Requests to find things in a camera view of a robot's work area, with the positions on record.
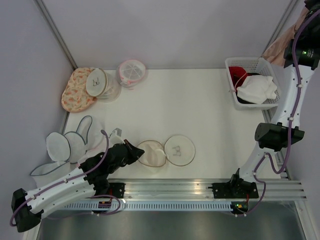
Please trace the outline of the beige round mesh laundry bag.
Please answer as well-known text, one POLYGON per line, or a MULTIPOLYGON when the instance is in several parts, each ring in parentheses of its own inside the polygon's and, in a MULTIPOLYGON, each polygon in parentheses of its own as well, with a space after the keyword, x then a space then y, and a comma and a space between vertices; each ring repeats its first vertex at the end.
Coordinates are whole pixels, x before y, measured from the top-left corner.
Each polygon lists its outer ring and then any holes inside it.
POLYGON ((167 162, 177 167, 185 167, 196 155, 196 147, 192 140, 180 134, 171 136, 164 144, 156 140, 145 140, 137 147, 144 150, 138 161, 150 168, 161 168, 167 162))

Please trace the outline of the pink lace bra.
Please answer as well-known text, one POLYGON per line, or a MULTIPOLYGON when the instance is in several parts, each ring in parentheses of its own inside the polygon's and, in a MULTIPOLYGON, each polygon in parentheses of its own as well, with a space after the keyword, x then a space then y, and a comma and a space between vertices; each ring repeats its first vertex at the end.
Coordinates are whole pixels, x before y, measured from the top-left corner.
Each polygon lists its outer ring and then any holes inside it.
POLYGON ((271 64, 275 64, 278 66, 284 66, 284 52, 285 48, 288 46, 290 40, 294 39, 295 33, 298 31, 299 27, 302 25, 304 18, 308 13, 308 9, 304 6, 301 10, 299 17, 296 22, 289 27, 286 31, 284 31, 262 54, 262 57, 267 60, 271 64))

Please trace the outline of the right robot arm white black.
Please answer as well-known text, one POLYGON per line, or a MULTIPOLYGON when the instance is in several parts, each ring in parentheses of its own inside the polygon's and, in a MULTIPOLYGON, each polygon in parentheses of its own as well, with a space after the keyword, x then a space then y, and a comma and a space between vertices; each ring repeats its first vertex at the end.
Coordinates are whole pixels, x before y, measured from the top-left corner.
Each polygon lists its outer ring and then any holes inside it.
POLYGON ((262 199, 257 183, 258 170, 266 160, 275 174, 282 173, 289 160, 291 146, 304 137, 300 115, 310 78, 320 62, 320 2, 306 0, 306 15, 294 38, 284 50, 284 69, 290 76, 269 123, 260 123, 254 139, 256 145, 245 164, 227 182, 213 183, 214 199, 262 199))

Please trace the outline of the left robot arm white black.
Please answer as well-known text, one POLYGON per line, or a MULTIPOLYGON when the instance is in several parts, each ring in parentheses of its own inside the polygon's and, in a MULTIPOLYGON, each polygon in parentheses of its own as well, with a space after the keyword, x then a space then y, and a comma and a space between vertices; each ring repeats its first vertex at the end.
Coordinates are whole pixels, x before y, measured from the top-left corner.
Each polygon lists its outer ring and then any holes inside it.
POLYGON ((34 190, 12 194, 9 224, 19 233, 36 227, 58 209, 86 198, 113 199, 108 176, 135 163, 145 151, 125 140, 86 159, 65 176, 34 190))

